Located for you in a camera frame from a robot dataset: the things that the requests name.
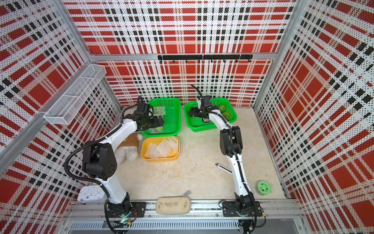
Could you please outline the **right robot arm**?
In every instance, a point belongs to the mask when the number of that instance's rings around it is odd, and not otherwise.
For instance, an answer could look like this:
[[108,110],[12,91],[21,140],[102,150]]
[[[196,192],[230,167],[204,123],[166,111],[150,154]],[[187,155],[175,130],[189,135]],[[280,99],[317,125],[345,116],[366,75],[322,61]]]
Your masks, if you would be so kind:
[[192,87],[198,92],[199,97],[197,99],[198,106],[191,108],[189,115],[203,120],[208,119],[220,130],[220,149],[230,163],[234,180],[236,211],[240,216],[251,215],[254,220],[257,220],[256,212],[261,209],[255,206],[254,195],[246,180],[242,160],[241,130],[238,126],[229,123],[220,109],[212,104],[210,96],[203,96],[197,87],[194,85]]

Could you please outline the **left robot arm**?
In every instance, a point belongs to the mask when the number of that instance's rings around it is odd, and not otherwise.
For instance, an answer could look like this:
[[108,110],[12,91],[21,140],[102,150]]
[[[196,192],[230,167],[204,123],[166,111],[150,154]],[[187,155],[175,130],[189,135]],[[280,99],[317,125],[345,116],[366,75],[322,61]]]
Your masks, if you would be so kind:
[[[69,177],[95,183],[103,190],[107,197],[104,211],[128,215],[134,211],[134,208],[131,206],[129,194],[122,188],[116,177],[115,150],[131,134],[163,125],[162,117],[154,115],[153,106],[145,103],[139,96],[135,105],[122,111],[120,123],[114,130],[74,150],[66,158],[63,168]],[[75,175],[70,171],[69,163],[80,151],[83,152],[82,170],[88,175],[87,177]]]

